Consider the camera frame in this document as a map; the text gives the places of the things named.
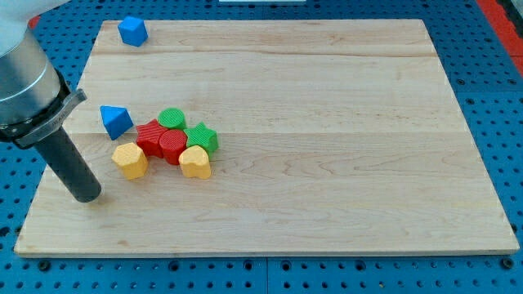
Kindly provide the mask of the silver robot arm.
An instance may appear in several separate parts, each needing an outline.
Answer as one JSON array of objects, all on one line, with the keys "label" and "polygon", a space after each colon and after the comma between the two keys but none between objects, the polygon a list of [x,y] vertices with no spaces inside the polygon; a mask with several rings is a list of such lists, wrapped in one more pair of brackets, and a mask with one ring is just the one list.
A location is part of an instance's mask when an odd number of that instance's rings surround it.
[{"label": "silver robot arm", "polygon": [[1,0],[1,140],[26,149],[59,131],[87,99],[71,91],[29,28],[67,0]]}]

